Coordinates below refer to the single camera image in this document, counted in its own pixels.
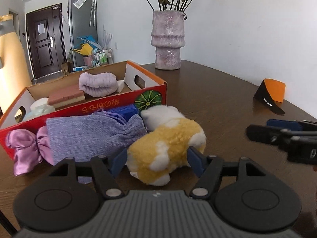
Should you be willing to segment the yellow white plush toy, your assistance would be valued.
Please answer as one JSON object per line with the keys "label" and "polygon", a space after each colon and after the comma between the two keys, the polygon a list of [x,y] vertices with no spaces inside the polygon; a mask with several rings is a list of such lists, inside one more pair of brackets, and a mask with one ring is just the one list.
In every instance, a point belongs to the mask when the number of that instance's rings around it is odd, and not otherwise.
{"label": "yellow white plush toy", "polygon": [[197,122],[186,118],[173,106],[150,107],[141,111],[141,118],[148,134],[128,148],[127,167],[142,183],[165,186],[170,182],[170,173],[189,165],[189,147],[204,152],[205,132]]}

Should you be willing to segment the lilac fluffy headband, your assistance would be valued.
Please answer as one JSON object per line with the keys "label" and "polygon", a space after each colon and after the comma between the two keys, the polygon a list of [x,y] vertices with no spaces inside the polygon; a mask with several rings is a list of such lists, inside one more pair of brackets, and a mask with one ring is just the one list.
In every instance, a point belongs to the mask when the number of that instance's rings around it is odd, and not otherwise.
{"label": "lilac fluffy headband", "polygon": [[84,72],[79,77],[79,89],[92,97],[105,97],[117,91],[118,82],[112,73],[90,74]]}

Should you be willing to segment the white round sponge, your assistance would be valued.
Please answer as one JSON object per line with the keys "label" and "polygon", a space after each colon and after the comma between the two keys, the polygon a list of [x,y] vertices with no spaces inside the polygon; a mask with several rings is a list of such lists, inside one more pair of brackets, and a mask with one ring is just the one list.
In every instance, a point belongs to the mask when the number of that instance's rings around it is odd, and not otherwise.
{"label": "white round sponge", "polygon": [[34,111],[37,107],[47,105],[48,104],[48,97],[41,98],[39,100],[36,100],[33,104],[30,106],[30,110]]}

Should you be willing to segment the orange black wedge object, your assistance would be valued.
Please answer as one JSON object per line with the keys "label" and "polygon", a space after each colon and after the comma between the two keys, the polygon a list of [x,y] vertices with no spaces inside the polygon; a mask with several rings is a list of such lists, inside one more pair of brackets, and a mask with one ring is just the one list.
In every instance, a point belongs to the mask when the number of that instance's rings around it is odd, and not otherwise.
{"label": "orange black wedge object", "polygon": [[276,104],[284,101],[286,84],[274,79],[262,80],[254,94],[254,99],[264,104],[271,112],[284,115],[285,112]]}

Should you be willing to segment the blue ridged sponge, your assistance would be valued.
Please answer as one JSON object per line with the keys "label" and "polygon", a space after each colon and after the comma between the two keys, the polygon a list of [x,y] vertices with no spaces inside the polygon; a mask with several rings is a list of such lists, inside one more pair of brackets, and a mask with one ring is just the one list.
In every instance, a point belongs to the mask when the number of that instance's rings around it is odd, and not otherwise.
{"label": "blue ridged sponge", "polygon": [[129,119],[135,114],[139,114],[139,110],[135,107],[134,104],[112,108],[107,110],[106,112],[119,114],[126,121],[129,121]]}

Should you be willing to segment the pink yellow sponge block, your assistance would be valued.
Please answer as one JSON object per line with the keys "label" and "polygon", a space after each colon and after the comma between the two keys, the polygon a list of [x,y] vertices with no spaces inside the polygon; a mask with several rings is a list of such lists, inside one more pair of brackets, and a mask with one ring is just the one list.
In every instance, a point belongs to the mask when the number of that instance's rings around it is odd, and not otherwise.
{"label": "pink yellow sponge block", "polygon": [[52,92],[48,97],[47,104],[59,110],[84,102],[84,92],[79,89],[78,84],[74,84]]}

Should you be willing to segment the red cardboard tray box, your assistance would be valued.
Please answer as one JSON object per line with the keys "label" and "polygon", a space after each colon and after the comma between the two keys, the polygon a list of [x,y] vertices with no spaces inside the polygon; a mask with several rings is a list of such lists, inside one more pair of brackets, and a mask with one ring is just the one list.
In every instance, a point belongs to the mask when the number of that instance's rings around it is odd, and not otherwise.
{"label": "red cardboard tray box", "polygon": [[73,72],[58,79],[35,84],[23,89],[1,117],[1,149],[9,158],[13,159],[14,150],[7,147],[6,137],[8,132],[12,130],[26,129],[32,133],[36,133],[40,127],[46,125],[47,118],[88,115],[102,108],[106,110],[118,106],[130,105],[136,101],[139,95],[148,90],[160,93],[161,97],[158,101],[162,104],[166,103],[166,81],[133,61],[104,65],[88,69],[87,72],[91,74],[110,72],[116,75],[117,79],[125,82],[123,91],[102,98],[86,98],[85,102],[81,104],[72,105],[50,114],[17,123],[14,119],[14,115],[20,107],[23,107],[26,112],[30,112],[31,104],[36,100],[47,97],[57,90],[78,84],[79,76],[83,71]]}

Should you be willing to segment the green mesh bath ball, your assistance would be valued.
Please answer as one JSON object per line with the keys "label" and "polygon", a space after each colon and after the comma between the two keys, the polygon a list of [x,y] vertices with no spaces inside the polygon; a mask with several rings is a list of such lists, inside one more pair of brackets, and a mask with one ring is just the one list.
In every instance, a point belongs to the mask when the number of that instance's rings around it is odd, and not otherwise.
{"label": "green mesh bath ball", "polygon": [[50,114],[52,112],[55,112],[55,107],[50,106],[47,104],[40,105],[34,108],[31,112],[27,113],[25,117],[23,118],[23,121],[28,121],[37,117],[40,117],[42,115]]}

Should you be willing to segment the yellow thermos jug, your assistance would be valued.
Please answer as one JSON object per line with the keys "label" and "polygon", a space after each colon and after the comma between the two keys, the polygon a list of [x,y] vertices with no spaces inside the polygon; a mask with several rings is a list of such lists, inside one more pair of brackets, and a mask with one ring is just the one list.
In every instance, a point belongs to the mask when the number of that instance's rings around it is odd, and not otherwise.
{"label": "yellow thermos jug", "polygon": [[1,110],[6,112],[16,97],[31,85],[25,51],[16,34],[11,14],[1,16]]}

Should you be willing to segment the purple textured vase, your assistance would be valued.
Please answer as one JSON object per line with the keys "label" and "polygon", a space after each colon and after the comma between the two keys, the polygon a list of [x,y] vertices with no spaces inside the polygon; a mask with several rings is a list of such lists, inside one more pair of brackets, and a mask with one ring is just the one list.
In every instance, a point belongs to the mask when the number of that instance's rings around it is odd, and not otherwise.
{"label": "purple textured vase", "polygon": [[178,70],[180,49],[185,46],[184,17],[175,10],[154,11],[151,45],[155,47],[155,68]]}

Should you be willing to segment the dark brown door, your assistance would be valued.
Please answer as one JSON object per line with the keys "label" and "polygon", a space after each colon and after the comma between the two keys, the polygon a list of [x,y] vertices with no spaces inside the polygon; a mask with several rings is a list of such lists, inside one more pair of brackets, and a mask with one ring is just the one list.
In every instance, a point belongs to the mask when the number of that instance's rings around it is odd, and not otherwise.
{"label": "dark brown door", "polygon": [[26,14],[26,31],[35,79],[61,71],[66,62],[63,39],[62,4]]}

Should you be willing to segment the grey refrigerator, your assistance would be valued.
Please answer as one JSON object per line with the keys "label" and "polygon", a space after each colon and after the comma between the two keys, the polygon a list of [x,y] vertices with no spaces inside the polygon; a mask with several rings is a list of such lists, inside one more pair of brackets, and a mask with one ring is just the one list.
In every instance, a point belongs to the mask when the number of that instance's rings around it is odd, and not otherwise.
{"label": "grey refrigerator", "polygon": [[68,0],[68,25],[70,35],[70,52],[74,67],[84,66],[84,60],[75,49],[81,49],[85,36],[92,36],[97,41],[97,0]]}

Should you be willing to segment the purple knit drawstring pouch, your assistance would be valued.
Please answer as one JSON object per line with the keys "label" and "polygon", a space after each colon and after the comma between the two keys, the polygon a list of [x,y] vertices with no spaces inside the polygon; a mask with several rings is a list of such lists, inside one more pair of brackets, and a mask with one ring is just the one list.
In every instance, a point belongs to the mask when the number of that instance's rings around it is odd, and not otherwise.
{"label": "purple knit drawstring pouch", "polygon": [[56,165],[66,157],[78,162],[115,153],[130,147],[147,134],[142,118],[134,114],[126,120],[118,113],[100,111],[91,115],[48,118],[46,120],[48,163]]}

